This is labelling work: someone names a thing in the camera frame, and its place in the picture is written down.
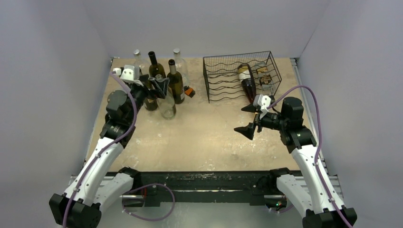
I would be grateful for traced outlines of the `dark green wine bottle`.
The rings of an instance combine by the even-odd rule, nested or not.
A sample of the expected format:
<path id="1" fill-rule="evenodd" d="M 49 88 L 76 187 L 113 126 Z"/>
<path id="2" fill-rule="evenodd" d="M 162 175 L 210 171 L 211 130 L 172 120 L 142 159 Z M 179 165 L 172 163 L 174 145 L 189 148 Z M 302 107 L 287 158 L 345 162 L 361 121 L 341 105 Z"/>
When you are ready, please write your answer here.
<path id="1" fill-rule="evenodd" d="M 157 61 L 155 52 L 154 51 L 148 52 L 148 56 L 151 62 L 151 65 L 149 66 L 150 76 L 156 77 L 157 75 L 161 75 L 162 78 L 166 78 L 164 67 Z"/>

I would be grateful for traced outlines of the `green bottle silver cap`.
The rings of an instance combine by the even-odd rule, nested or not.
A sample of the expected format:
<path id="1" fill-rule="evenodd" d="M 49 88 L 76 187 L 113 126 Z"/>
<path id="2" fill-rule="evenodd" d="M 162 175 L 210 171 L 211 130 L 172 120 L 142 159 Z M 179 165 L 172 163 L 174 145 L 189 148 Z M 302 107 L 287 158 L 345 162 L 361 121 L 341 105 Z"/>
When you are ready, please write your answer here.
<path id="1" fill-rule="evenodd" d="M 153 85 L 150 81 L 146 82 L 146 86 L 148 89 L 153 89 Z M 146 98 L 144 100 L 144 104 L 145 104 L 145 108 L 148 111 L 155 111 L 158 108 L 158 104 L 156 99 L 152 99 L 152 98 Z"/>

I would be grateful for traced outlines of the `clear slim bottle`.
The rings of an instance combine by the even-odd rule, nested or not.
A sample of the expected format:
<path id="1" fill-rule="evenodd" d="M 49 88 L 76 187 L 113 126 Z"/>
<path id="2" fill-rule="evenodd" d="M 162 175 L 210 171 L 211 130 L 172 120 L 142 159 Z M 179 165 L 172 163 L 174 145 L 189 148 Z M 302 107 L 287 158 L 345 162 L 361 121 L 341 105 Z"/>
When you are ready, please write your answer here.
<path id="1" fill-rule="evenodd" d="M 157 98 L 159 111 L 163 118 L 171 120 L 176 115 L 176 106 L 171 88 L 167 87 L 167 95 L 164 99 Z"/>

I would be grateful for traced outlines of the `clear glass bottle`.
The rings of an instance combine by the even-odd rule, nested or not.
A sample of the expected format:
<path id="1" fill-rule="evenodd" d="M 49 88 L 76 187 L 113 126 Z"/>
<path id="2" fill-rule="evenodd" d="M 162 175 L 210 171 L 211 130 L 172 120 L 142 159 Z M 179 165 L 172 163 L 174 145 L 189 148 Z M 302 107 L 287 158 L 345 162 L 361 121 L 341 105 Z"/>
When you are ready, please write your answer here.
<path id="1" fill-rule="evenodd" d="M 181 57 L 181 51 L 179 48 L 173 50 L 173 57 L 175 60 L 176 70 L 182 75 L 184 86 L 190 86 L 189 73 L 186 61 Z"/>
<path id="2" fill-rule="evenodd" d="M 151 65 L 150 61 L 142 56 L 139 49 L 136 49 L 133 52 L 133 55 L 135 59 L 134 66 L 139 67 L 143 75 L 149 74 L 149 67 Z"/>

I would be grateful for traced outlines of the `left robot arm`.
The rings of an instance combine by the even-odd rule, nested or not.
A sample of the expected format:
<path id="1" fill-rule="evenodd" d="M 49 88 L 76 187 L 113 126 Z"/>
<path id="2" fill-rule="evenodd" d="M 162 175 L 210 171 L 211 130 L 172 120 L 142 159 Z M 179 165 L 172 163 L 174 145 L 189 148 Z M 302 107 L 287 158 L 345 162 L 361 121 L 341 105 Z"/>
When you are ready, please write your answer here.
<path id="1" fill-rule="evenodd" d="M 169 79 L 141 76 L 129 83 L 116 80 L 122 90 L 113 91 L 107 98 L 105 124 L 96 148 L 64 193 L 54 194 L 49 200 L 55 222 L 64 228 L 96 228 L 102 214 L 122 194 L 137 194 L 141 190 L 142 182 L 131 168 L 124 168 L 107 184 L 101 183 L 130 141 L 144 101 L 165 98 Z"/>

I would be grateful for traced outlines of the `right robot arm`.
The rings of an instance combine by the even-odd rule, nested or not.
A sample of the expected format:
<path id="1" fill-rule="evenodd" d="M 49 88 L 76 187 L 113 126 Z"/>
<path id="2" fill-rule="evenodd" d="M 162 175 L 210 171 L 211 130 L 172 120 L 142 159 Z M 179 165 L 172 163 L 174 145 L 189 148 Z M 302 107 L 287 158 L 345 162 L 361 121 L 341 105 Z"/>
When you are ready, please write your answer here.
<path id="1" fill-rule="evenodd" d="M 300 213 L 305 228 L 350 228 L 356 220 L 354 208 L 347 208 L 326 175 L 317 155 L 318 144 L 312 132 L 303 125 L 304 107 L 300 99 L 283 99 L 280 113 L 270 113 L 271 98 L 257 95 L 253 103 L 242 108 L 254 113 L 253 122 L 234 130 L 252 140 L 262 128 L 278 130 L 280 139 L 297 163 L 304 178 L 304 189 L 291 174 L 268 178 L 267 188 L 272 193 L 285 194 Z"/>

